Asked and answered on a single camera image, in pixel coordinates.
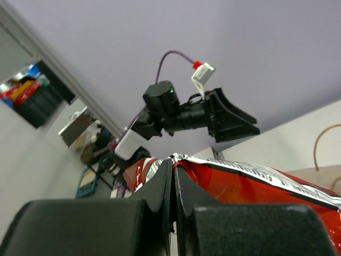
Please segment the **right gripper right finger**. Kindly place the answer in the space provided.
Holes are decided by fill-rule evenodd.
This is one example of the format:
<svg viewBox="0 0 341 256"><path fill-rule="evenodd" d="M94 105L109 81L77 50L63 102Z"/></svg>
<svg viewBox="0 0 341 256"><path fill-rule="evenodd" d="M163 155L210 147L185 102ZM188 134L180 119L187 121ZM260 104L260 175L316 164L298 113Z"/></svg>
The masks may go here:
<svg viewBox="0 0 341 256"><path fill-rule="evenodd" d="M227 204L174 170L179 255L337 255L317 213L299 204Z"/></svg>

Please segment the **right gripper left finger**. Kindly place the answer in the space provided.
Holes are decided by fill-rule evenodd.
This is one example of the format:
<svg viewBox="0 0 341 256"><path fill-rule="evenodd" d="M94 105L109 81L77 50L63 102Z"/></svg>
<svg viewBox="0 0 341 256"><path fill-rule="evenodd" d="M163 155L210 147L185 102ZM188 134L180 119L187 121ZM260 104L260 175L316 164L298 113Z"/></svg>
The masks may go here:
<svg viewBox="0 0 341 256"><path fill-rule="evenodd" d="M1 243L1 255L170 255L172 163L128 198L26 203Z"/></svg>

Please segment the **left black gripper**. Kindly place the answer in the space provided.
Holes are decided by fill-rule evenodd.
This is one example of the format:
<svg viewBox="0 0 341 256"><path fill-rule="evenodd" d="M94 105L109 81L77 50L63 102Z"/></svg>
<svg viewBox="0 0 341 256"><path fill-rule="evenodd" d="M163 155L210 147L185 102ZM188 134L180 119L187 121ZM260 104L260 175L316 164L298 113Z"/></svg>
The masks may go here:
<svg viewBox="0 0 341 256"><path fill-rule="evenodd" d="M242 119L219 124L217 117L217 99L220 99L221 103L228 110ZM224 95L221 88L215 88L206 92L202 104L206 116L208 134L215 138L217 143L238 140L260 134L259 128L254 125L257 124L257 119L233 105Z"/></svg>

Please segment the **red Doritos chip bag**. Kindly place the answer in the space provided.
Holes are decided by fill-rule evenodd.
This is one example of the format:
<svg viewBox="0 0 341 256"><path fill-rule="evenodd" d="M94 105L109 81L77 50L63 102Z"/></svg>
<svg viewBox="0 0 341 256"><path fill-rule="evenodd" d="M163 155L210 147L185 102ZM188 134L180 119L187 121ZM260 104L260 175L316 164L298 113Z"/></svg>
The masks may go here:
<svg viewBox="0 0 341 256"><path fill-rule="evenodd" d="M174 170L183 167L200 188L224 205L299 204L311 207L322 220L337 255L340 255L340 196L335 192L267 166L174 154L164 159L144 158L129 167L124 178L132 194L156 174L166 159L172 163L170 249L171 233L177 235Z"/></svg>

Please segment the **brown paper bag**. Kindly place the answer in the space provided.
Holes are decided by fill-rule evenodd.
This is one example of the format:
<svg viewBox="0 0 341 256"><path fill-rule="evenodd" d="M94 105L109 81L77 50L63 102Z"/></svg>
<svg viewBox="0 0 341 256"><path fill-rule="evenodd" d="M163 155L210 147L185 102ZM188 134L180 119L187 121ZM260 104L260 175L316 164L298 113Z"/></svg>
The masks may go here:
<svg viewBox="0 0 341 256"><path fill-rule="evenodd" d="M312 149L311 167L301 167L288 173L340 194L340 124L323 129Z"/></svg>

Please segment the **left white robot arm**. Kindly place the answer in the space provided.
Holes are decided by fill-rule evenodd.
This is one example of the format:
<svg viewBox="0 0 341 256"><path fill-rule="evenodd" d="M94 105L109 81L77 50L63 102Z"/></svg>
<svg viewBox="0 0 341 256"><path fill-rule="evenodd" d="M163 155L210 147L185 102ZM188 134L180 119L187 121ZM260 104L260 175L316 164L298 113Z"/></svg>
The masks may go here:
<svg viewBox="0 0 341 256"><path fill-rule="evenodd" d="M143 94L145 108L132 126L99 163L107 172L119 174L139 160L150 157L143 144L152 137L160 137L162 130L169 135L178 131L202 127L217 143L259 135L257 120L233 105L222 89L205 92L196 102L181 104L170 81L150 85Z"/></svg>

